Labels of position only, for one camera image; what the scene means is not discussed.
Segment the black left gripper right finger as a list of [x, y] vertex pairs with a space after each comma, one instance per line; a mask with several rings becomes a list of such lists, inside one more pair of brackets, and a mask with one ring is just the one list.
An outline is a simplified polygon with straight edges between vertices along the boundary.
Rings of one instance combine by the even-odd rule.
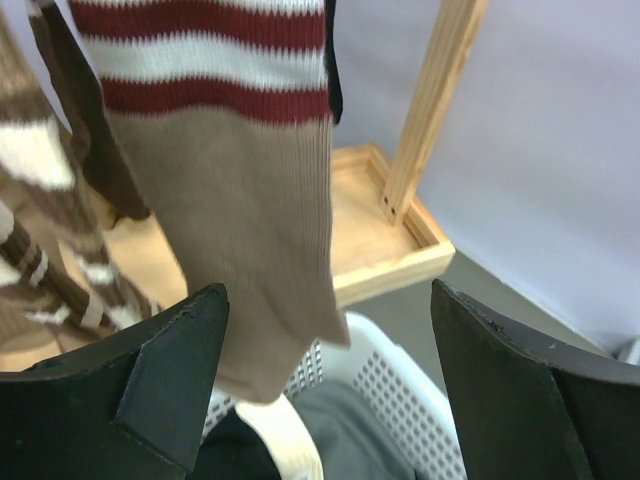
[[636, 479], [639, 368], [436, 279], [431, 318], [470, 479]]

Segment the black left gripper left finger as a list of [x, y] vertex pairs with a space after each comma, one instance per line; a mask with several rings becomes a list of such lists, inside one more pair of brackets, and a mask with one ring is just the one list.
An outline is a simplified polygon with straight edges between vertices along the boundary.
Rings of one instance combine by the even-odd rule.
[[183, 479], [229, 315], [212, 284], [156, 316], [1, 376], [4, 479]]

